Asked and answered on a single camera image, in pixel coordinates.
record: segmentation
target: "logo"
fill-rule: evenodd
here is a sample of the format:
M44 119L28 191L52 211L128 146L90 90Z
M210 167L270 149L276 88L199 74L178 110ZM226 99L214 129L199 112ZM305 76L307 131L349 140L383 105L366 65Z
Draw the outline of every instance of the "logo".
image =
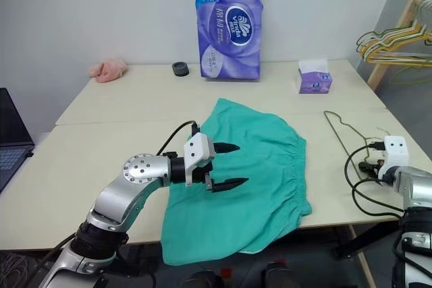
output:
M252 21L249 15L240 7L228 8L225 16L231 41L238 47L248 44L252 36Z

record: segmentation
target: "black cable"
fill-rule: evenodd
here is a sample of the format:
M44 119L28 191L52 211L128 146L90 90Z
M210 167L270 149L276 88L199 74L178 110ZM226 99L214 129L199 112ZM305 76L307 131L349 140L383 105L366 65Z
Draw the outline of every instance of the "black cable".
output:
M151 272L150 270L148 270L148 269L145 269L145 268L141 268L139 265L137 265L137 264L132 264L132 263L129 263L129 261L127 261L123 256L122 256L122 254L120 253L120 250L119 249L116 249L116 251L115 251L115 254L116 254L116 256L118 257L118 259L120 260L120 261L122 261L124 264L126 264L127 266L129 266L129 267L131 267L131 268L134 268L134 269L136 269L136 270L139 270L140 272L143 272L143 273L145 273L146 275L149 275L150 276L150 278L151 278L151 281L152 281L152 288L156 288L156 276L155 276L155 274L153 273L153 272Z
M401 261L404 261L405 263L408 263L410 266L415 267L418 271L422 272L424 275L427 275L429 278L432 279L432 272L428 271L427 269L423 268L420 264L417 264L416 262L412 261L411 259L408 259L398 251L398 245L402 238L402 232L399 234L398 238L393 243L393 248L391 249L393 251L393 254L396 258L398 258Z
M183 127L185 127L186 125L189 125L189 124L194 124L195 126L197 126L195 121L185 121L183 124L181 124L179 127L177 127L175 129L175 131L170 135L170 137L168 137L168 140L162 145L162 147L159 149L159 151L157 151L156 155L161 155L162 151L165 150L167 145L171 142L173 137L176 136L178 131L180 131Z
M30 274L27 277L26 282L22 285L22 288L26 288L30 284L30 282L32 281L35 274L44 266L44 264L48 261L48 259L50 257L52 257L57 251L59 251L61 249L62 246L64 246L68 241L70 241L74 237L75 237L75 233L69 235L63 241L58 243L50 252L48 252L47 255L44 256L42 258L42 260L40 260L38 262L38 264L33 268L32 272L30 272Z
M369 216L393 216L393 217L400 219L401 217L398 214L395 214L394 212L368 212L368 211L364 210L360 206L360 204L357 202L357 199L356 199L356 192L358 192L357 187L359 185L361 185L362 183L365 183L365 182L376 182L376 181L377 181L376 179L363 179L352 186L351 194L352 194L352 199L353 199L355 205L357 206L358 209L360 209L362 212L364 212L365 214L367 214Z
M385 204L383 202L379 202L378 200L375 200L375 199L372 199L372 198L366 196L365 194L363 194L362 192L360 192L356 188L354 188L354 185L350 181L350 178L348 176L348 165L350 164L350 162L352 160L352 157L355 154L357 154L358 152L360 152L361 150L364 150L365 148L371 148L371 147L374 147L373 144L365 145L365 146L362 146L361 148L358 148L353 153L351 153L350 156L348 157L348 159L346 160L345 166L344 166L344 174L345 174L345 179L348 182L348 185L350 185L351 189L353 189L356 192L356 194L362 196L364 199L368 200L369 202L373 202L375 204L378 204L378 205L381 205L381 206L384 206L384 207L396 210L398 212L404 212L404 210L401 209L401 208L398 208L398 207L395 207L395 206L392 206L392 205L389 205L389 204Z

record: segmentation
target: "tissue package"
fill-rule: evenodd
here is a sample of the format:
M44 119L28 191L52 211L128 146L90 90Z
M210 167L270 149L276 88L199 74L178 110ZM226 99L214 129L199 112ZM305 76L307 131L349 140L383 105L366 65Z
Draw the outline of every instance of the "tissue package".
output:
M258 79L261 0L196 0L201 76Z

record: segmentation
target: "tissue box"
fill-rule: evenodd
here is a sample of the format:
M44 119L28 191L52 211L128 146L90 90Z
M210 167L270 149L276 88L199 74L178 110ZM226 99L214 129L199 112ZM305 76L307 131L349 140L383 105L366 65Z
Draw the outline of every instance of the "tissue box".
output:
M261 0L196 0L201 76L258 79Z
M331 76L327 60L308 60L298 63L298 93L328 94L331 86Z

